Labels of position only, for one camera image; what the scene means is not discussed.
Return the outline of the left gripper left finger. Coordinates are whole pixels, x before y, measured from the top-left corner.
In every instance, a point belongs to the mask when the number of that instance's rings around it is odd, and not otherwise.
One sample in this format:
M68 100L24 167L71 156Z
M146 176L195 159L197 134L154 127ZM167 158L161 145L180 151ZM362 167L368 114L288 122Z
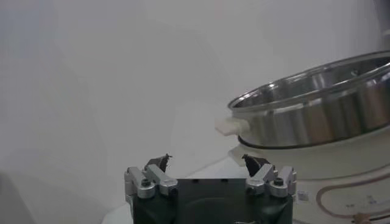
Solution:
M128 167L124 172L125 196L150 199L161 194L167 198L176 197L179 182L165 173L170 158L169 154L152 158L143 169Z

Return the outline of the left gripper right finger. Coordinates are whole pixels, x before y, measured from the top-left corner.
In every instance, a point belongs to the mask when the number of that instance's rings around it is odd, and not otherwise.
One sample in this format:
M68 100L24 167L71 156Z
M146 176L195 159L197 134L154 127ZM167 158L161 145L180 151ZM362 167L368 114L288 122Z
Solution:
M254 195L268 192L271 196L285 198L293 196L297 191L297 172L291 166L283 166L281 170L264 158L244 154L242 156L249 172L246 188Z

